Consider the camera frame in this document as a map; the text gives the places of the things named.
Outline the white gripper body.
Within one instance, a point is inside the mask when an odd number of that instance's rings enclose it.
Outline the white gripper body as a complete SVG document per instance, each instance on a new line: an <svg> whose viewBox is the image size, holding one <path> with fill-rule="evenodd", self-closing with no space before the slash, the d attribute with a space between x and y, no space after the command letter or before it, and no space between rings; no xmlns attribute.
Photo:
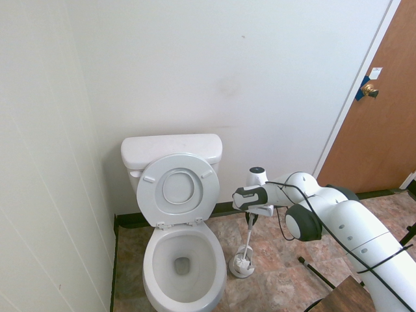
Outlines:
<svg viewBox="0 0 416 312"><path fill-rule="evenodd" d="M274 206L273 205L267 205L267 206L262 206L262 207L255 207L255 208L251 208L250 212L255 214L255 215L273 216Z"/></svg>

